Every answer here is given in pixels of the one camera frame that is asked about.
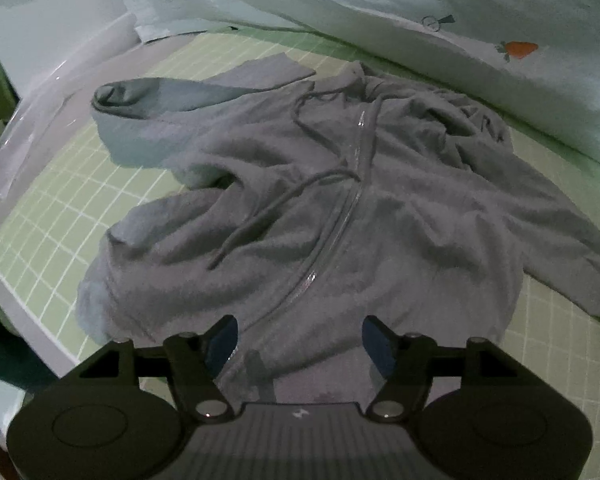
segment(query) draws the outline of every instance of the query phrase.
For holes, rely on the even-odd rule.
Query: silver bolt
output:
[[[226,405],[226,402],[222,402],[222,400],[203,400],[196,406],[196,411],[208,418],[215,418],[216,416],[220,416],[228,410],[229,407]]]
[[[404,406],[395,400],[382,400],[374,404],[373,412],[382,418],[394,418],[404,413]]]

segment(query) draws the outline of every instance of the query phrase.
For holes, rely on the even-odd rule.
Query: ribbed gray panel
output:
[[[450,480],[403,428],[355,404],[248,404],[228,424],[196,431],[154,480]]]

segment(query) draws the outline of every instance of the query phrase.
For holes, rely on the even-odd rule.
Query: white logo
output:
[[[310,415],[310,413],[306,409],[300,408],[297,412],[292,412],[291,415],[295,418],[303,418],[305,415]]]

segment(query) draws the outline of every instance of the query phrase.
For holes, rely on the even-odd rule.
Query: gray fabric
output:
[[[254,73],[267,84],[247,89]],[[497,342],[525,269],[600,316],[600,232],[513,154],[493,111],[358,62],[309,74],[280,55],[213,81],[96,93],[112,158],[169,168],[192,190],[106,233],[78,292],[91,336],[157,345],[234,314],[218,385],[235,406],[366,406],[381,386],[367,314],[443,345]]]

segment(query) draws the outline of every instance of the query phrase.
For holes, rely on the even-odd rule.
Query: green cutting mat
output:
[[[335,75],[355,59],[413,77],[402,67],[326,38],[250,29],[200,35],[146,75],[204,79],[279,52],[315,69],[317,78]],[[513,130],[515,152],[554,181],[600,228],[600,165],[533,136]],[[90,122],[33,181],[1,227],[1,280],[74,361],[98,348],[77,326],[73,309],[77,285],[100,237],[133,206],[178,190],[167,171],[113,164]],[[502,347],[587,414],[595,444],[582,478],[600,479],[600,323],[526,276]],[[145,381],[143,386],[168,397],[163,383]]]

